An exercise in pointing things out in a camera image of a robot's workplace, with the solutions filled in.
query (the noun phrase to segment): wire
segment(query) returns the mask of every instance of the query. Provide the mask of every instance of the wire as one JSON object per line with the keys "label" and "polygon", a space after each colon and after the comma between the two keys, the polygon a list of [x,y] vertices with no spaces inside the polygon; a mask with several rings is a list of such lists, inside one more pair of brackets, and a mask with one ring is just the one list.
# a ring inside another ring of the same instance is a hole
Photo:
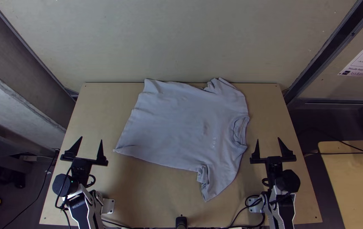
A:
{"label": "wire", "polygon": [[257,225],[233,225],[233,223],[236,221],[236,219],[238,218],[239,214],[243,210],[245,210],[247,208],[250,208],[250,207],[253,207],[253,206],[256,206],[256,205],[258,205],[258,204],[260,204],[262,202],[262,198],[258,198],[252,204],[248,205],[247,204],[247,200],[249,198],[252,198],[252,197],[259,197],[259,196],[258,195],[250,195],[250,196],[248,196],[246,198],[246,200],[245,200],[245,207],[242,208],[241,210],[239,210],[239,212],[235,215],[235,218],[232,220],[232,222],[231,222],[231,224],[229,226],[224,227],[224,228],[221,228],[221,229],[230,229],[230,228],[236,228],[236,227],[255,228],[255,227],[261,226],[265,222],[265,218],[266,218],[265,217],[265,213],[262,213],[262,221],[259,224],[257,224]]}
{"label": "wire", "polygon": [[102,221],[107,222],[107,223],[111,223],[111,224],[119,226],[119,227],[125,227],[125,228],[130,228],[130,229],[133,228],[133,227],[128,227],[128,226],[125,226],[125,225],[122,225],[122,224],[119,224],[119,223],[115,223],[115,222],[112,222],[112,221],[108,221],[106,219],[102,219]]}
{"label": "wire", "polygon": [[262,184],[263,184],[264,186],[266,186],[266,187],[269,187],[269,181],[268,181],[268,179],[267,179],[267,178],[263,178],[263,179],[262,179]]}
{"label": "wire", "polygon": [[4,228],[6,228],[9,224],[11,224],[15,219],[17,219],[18,217],[19,217],[19,215],[21,215],[24,211],[26,211],[26,209],[28,209],[30,206],[32,206],[32,204],[34,204],[34,202],[36,202],[37,201],[37,199],[39,198],[39,196],[40,196],[40,194],[41,194],[41,192],[42,192],[42,190],[43,190],[43,187],[44,187],[44,184],[46,183],[46,178],[47,178],[47,173],[49,172],[49,170],[50,170],[50,168],[51,168],[51,165],[53,164],[53,162],[54,162],[54,159],[55,159],[55,157],[57,156],[57,154],[59,153],[59,151],[58,150],[56,150],[55,152],[54,152],[54,157],[53,157],[53,159],[51,160],[51,163],[50,163],[50,165],[49,165],[49,167],[47,168],[47,170],[46,170],[46,175],[44,176],[44,180],[43,180],[43,184],[42,184],[42,187],[40,188],[40,191],[39,191],[39,193],[38,193],[38,195],[37,195],[37,197],[36,197],[36,199],[31,203],[31,204],[29,204],[29,206],[27,206],[25,209],[23,209],[19,214],[17,214],[17,216],[15,216],[15,218],[13,218],[9,223],[7,223],[5,226],[3,226],[3,228],[2,229],[4,229]]}
{"label": "wire", "polygon": [[68,228],[71,229],[70,219],[68,218],[67,212],[66,212],[66,210],[63,210],[63,212],[64,212],[64,215],[66,216],[66,219],[67,219]]}
{"label": "wire", "polygon": [[54,206],[55,206],[56,208],[60,209],[60,210],[64,210],[64,209],[65,209],[65,208],[64,208],[64,205],[66,204],[66,200],[64,200],[64,201],[63,201],[63,203],[61,204],[61,206],[59,207],[59,206],[57,206],[58,198],[59,198],[59,197],[60,197],[60,195],[61,195],[61,191],[63,190],[63,185],[64,185],[64,183],[66,183],[66,180],[67,180],[67,177],[68,177],[68,173],[70,172],[71,168],[72,168],[71,166],[70,166],[70,168],[68,168],[67,173],[66,173],[66,176],[65,176],[65,178],[64,178],[64,181],[63,181],[63,183],[61,184],[60,191],[58,192],[57,198],[55,199]]}
{"label": "wire", "polygon": [[275,199],[274,201],[270,201],[269,204],[273,205],[275,203],[279,203],[280,201],[284,200],[285,198],[287,198],[288,196],[290,196],[291,193],[286,193],[284,194],[282,197]]}
{"label": "wire", "polygon": [[95,178],[95,176],[94,176],[94,175],[89,174],[88,176],[92,177],[94,180],[93,180],[91,183],[87,184],[87,186],[86,186],[85,188],[89,188],[89,187],[91,187],[91,186],[92,186],[92,185],[94,185],[94,184],[95,184],[95,182],[97,181],[97,179]]}
{"label": "wire", "polygon": [[60,207],[59,207],[59,206],[57,206],[57,203],[58,203],[58,198],[59,198],[59,197],[60,197],[60,195],[61,195],[61,191],[63,190],[63,185],[64,185],[64,183],[65,183],[65,182],[66,182],[66,180],[67,180],[68,173],[70,172],[71,168],[72,168],[72,167],[70,166],[70,168],[68,168],[68,170],[67,170],[67,173],[66,173],[66,176],[65,176],[65,178],[64,178],[63,184],[61,184],[60,191],[58,192],[57,198],[55,199],[55,203],[54,203],[54,206],[55,206],[56,208],[60,209],[60,210],[64,213],[64,215],[66,216],[67,223],[68,223],[68,228],[69,228],[69,229],[71,229],[71,224],[70,224],[70,219],[68,218],[68,215],[67,215],[67,212],[66,212],[66,210],[68,210],[68,208],[65,208],[65,207],[64,207],[64,206],[66,205],[67,198],[65,198],[65,200],[63,201],[63,203],[61,204],[61,206],[60,206]]}
{"label": "wire", "polygon": [[356,146],[350,145],[350,144],[348,144],[348,143],[346,143],[346,142],[344,142],[344,141],[342,141],[342,140],[340,140],[340,139],[338,139],[338,138],[336,138],[336,137],[334,137],[334,136],[332,136],[332,135],[330,135],[330,134],[328,134],[328,133],[326,133],[326,132],[324,132],[324,131],[322,131],[320,129],[317,129],[315,127],[310,127],[310,128],[305,129],[305,130],[302,130],[297,134],[297,136],[299,136],[299,135],[301,135],[301,134],[303,134],[303,133],[305,133],[307,131],[310,131],[310,130],[320,132],[320,133],[334,139],[337,142],[341,142],[344,145],[347,145],[347,146],[349,146],[351,148],[357,149],[357,150],[362,151],[362,152],[355,152],[355,153],[309,153],[309,154],[327,154],[327,155],[334,155],[334,154],[363,154],[363,149],[360,149],[360,148],[358,148]]}

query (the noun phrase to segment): light blue t-shirt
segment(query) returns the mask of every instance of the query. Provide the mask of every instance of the light blue t-shirt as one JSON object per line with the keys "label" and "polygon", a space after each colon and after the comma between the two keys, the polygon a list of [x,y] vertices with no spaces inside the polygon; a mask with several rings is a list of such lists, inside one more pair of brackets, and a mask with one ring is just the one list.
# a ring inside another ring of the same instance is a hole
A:
{"label": "light blue t-shirt", "polygon": [[245,96],[222,78],[204,89],[145,79],[114,151],[197,172],[209,201],[238,172],[248,121]]}

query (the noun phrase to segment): plywood board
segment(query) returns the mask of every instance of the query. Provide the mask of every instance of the plywood board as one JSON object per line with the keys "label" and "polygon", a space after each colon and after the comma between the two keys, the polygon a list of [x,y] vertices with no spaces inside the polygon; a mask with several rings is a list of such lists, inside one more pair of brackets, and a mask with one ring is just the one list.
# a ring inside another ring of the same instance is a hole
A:
{"label": "plywood board", "polygon": [[[346,141],[363,149],[363,141]],[[360,152],[340,142],[320,142],[321,153]],[[346,229],[363,228],[363,154],[322,155]]]}
{"label": "plywood board", "polygon": [[[142,83],[86,83],[81,89],[66,136],[61,147],[69,149],[80,136],[83,140],[79,157],[95,159],[103,140],[108,167],[93,166],[97,178],[94,189],[116,200],[112,215],[104,215],[131,227],[174,227],[175,218],[183,214],[191,227],[228,226],[249,195],[265,190],[265,165],[249,163],[256,140],[263,157],[281,155],[277,137],[297,155],[297,162],[284,163],[301,179],[296,197],[295,223],[321,222],[321,215],[280,88],[276,84],[234,84],[246,97],[251,121],[246,129],[249,145],[239,172],[222,193],[204,202],[197,174],[145,162],[113,153],[113,149],[135,106]],[[66,173],[70,162],[58,160],[54,177]],[[49,187],[40,223],[66,225],[63,213],[54,207],[57,195]],[[257,214],[242,213],[236,223],[256,224]]]}
{"label": "plywood board", "polygon": [[62,84],[273,82],[305,69],[356,0],[0,0]]}
{"label": "plywood board", "polygon": [[363,28],[300,97],[363,100],[363,76],[337,75],[362,49]]}

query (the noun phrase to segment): desk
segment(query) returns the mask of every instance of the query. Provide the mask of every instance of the desk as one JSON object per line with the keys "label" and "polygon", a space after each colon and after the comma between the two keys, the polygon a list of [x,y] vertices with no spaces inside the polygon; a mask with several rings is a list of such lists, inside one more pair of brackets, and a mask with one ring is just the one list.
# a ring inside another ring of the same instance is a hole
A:
{"label": "desk", "polygon": [[[363,141],[346,143],[363,149]],[[321,153],[360,152],[340,142],[320,142]],[[322,155],[347,229],[363,228],[363,154]]]}
{"label": "desk", "polygon": [[[206,84],[192,84],[205,87]],[[234,84],[247,100],[249,116],[246,138],[249,144],[233,183],[217,197],[205,203],[197,174],[168,168],[130,156],[113,153],[143,83],[86,83],[82,86],[61,150],[69,149],[83,136],[79,157],[95,159],[103,140],[107,167],[93,166],[97,178],[94,189],[115,199],[115,211],[104,217],[132,227],[174,227],[175,218],[183,214],[191,227],[228,226],[244,206],[249,195],[265,190],[265,165],[251,165],[250,154],[259,139],[262,157],[281,155],[277,137],[297,155],[297,162],[283,164],[301,179],[296,198],[295,223],[321,222],[317,200],[302,157],[296,133],[282,93],[277,84]],[[58,160],[53,178],[66,173],[71,162]],[[63,213],[54,207],[56,194],[48,189],[40,223],[67,225]],[[257,224],[258,214],[244,212],[236,223]]]}

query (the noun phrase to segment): wooden desk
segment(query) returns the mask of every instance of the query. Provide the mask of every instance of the wooden desk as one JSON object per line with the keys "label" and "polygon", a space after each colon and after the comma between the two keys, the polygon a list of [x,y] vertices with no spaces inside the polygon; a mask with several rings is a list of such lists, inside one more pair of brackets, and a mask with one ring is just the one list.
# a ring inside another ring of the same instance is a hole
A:
{"label": "wooden desk", "polygon": [[[346,143],[363,149],[363,141]],[[360,152],[340,142],[320,142],[321,153]],[[363,154],[322,155],[347,229],[363,228]]]}
{"label": "wooden desk", "polygon": [[[205,87],[206,84],[193,84]],[[301,179],[296,198],[295,223],[321,222],[318,204],[302,157],[296,133],[280,88],[276,84],[235,84],[246,96],[249,116],[246,138],[249,144],[234,182],[214,199],[205,203],[197,174],[148,163],[113,153],[126,121],[135,106],[143,83],[86,83],[82,86],[61,150],[69,149],[83,136],[79,157],[95,159],[100,140],[109,165],[93,166],[97,178],[94,189],[115,199],[115,211],[104,215],[132,227],[174,227],[183,214],[191,227],[228,226],[249,195],[265,190],[262,178],[265,165],[251,165],[250,154],[259,139],[262,157],[280,155],[277,137],[297,155],[297,162],[283,164]],[[70,162],[57,161],[53,178],[66,173]],[[56,194],[51,184],[40,223],[67,225],[65,216],[54,207]],[[244,212],[236,223],[257,224],[258,214]]]}

